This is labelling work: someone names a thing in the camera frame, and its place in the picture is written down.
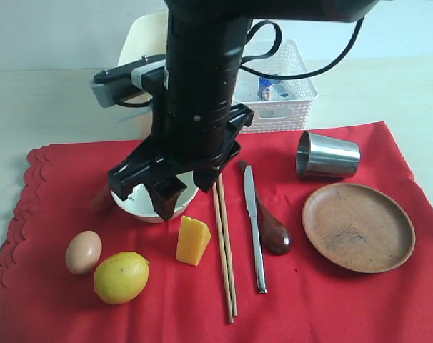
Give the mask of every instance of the lemon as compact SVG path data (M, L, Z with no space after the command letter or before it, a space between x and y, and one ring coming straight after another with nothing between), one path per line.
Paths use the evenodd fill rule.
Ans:
M94 272L94 291L103 302L123 304L145 288L149 262L136 252L119 252L105 259Z

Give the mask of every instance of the black cable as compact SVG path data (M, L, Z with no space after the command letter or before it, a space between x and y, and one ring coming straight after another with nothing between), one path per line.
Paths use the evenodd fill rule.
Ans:
M280 45L282 44L282 29L280 29L278 24L269 20L260 21L259 23L255 24L250 31L248 31L247 43L253 38L254 34L257 33L260 28L267 24L271 24L275 29L275 40L272 44L272 48L267 53L262 55L242 57L241 64L253 61L254 59L268 59L269 57L275 55L275 53L280 49Z
M147 106L149 106L151 104L151 99L148 100L148 101L146 101L146 102L141 102L141 103L138 103L138 104L131 103L131 102L124 102L124 101L121 101L119 99L114 99L114 104L116 104L118 106L121 106L121 107L128 107L130 109L138 109L138 108L141 108L141 107L147 107Z
M271 79L271 80L298 80L298 79L307 79L309 77L313 77L316 75L320 75L323 74L327 71L329 71L331 68L333 68L334 66L336 66L342 59L344 59L344 57L349 53L349 51L352 49L355 41L357 40L358 34L359 34L359 30L361 30L361 26L362 26L362 22L363 22L364 18L361 18L356 26L354 27L354 31L352 34L352 37L350 38L347 46L345 47L345 49L340 53L340 55L330 64L328 64L327 66L318 69L316 71L311 71L309 73L305 73L305 74L299 74L299 75L268 75L268 74L264 74L261 73L259 71L253 70L247 66L240 66L240 69L248 71L251 74L260 76L260 77L265 77L266 79Z

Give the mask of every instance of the egg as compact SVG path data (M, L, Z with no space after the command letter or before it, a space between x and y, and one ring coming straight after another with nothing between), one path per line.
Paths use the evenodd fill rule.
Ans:
M89 272L98 262L102 252L102 241L94 231L77 234L66 250L66 266L72 274Z

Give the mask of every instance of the red tablecloth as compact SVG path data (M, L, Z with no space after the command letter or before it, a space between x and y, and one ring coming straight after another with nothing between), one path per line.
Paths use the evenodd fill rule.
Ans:
M213 199L199 192L185 214L209 224L212 240L198 267L176 262L180 219L145 224L118 207L88 204L106 171L138 141L61 144L33 150L21 201L0 252L0 342L433 342L433 209L415 184L383 123L317 133L357 142L362 163L348 180L388 194L417 233L412 257L382 274L357 274L326 260L301 223L306 198L321 181L299 182L301 132L239 136L241 154L224 170L239 316L227 324ZM257 294L252 238L237 166L253 166L266 206L291 230L292 251L264 255L268 294ZM64 264L70 240L94 230L101 260L132 250L150 262L145 290L119 306L102 303L93 275Z

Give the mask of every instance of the wooden plate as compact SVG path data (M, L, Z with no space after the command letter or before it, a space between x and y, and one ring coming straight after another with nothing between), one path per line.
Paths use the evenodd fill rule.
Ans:
M399 267L413 252L415 231L387 195L361 184L316 190L302 210L306 235L327 259L344 268L380 273Z

